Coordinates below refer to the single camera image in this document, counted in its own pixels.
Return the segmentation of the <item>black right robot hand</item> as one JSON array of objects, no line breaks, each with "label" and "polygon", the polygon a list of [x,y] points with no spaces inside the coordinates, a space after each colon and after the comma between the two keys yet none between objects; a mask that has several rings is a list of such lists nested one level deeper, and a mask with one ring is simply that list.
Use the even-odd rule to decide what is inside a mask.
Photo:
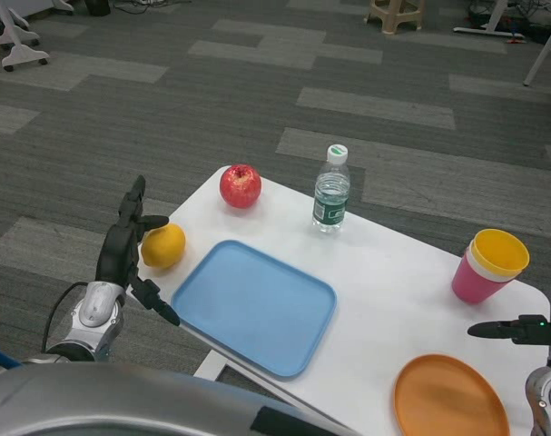
[{"label": "black right robot hand", "polygon": [[551,345],[551,322],[543,315],[522,314],[513,321],[480,322],[467,334],[484,339],[510,339],[518,345]]}]

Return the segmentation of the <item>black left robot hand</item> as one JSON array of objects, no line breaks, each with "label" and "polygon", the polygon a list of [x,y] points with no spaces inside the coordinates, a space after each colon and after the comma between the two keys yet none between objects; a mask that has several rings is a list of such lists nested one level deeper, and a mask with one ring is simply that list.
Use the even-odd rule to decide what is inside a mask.
[{"label": "black left robot hand", "polygon": [[129,288],[134,298],[147,310],[156,311],[175,326],[181,320],[175,310],[160,297],[160,288],[150,279],[139,277],[139,243],[149,231],[162,228],[169,218],[143,215],[146,181],[138,176],[118,209],[118,220],[108,230],[100,251],[95,280]]}]

